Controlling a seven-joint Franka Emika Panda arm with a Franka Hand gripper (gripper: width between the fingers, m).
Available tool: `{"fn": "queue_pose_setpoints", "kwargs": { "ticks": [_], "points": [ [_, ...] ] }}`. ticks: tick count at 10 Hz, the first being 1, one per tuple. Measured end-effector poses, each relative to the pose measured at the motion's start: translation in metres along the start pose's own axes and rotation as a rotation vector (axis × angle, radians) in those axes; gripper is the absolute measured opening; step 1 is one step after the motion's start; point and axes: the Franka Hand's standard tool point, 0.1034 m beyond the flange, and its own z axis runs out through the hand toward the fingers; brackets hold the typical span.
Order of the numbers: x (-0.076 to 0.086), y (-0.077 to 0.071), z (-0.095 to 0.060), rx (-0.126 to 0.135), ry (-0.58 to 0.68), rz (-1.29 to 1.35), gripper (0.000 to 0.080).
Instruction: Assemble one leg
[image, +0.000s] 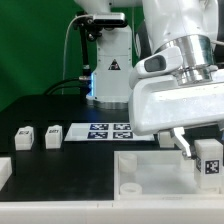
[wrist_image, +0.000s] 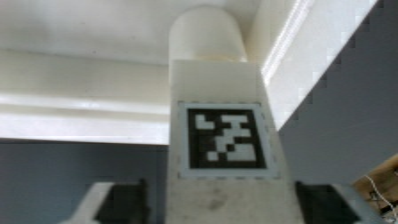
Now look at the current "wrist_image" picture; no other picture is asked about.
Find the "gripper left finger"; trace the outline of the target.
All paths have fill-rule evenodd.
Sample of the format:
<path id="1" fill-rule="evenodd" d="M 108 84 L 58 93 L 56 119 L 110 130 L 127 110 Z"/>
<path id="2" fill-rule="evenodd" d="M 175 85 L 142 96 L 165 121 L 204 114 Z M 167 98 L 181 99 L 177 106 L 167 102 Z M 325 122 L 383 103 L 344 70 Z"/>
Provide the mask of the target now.
<path id="1" fill-rule="evenodd" d="M 147 183 L 95 182 L 58 224 L 149 224 Z"/>

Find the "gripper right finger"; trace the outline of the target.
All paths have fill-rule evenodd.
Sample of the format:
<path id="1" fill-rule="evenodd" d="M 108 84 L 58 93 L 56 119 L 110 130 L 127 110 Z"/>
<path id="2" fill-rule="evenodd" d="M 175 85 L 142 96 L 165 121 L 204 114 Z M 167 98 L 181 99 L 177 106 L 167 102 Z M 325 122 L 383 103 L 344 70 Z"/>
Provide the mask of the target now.
<path id="1" fill-rule="evenodd" d="M 385 224 L 357 191 L 346 184 L 294 183 L 305 224 Z"/>

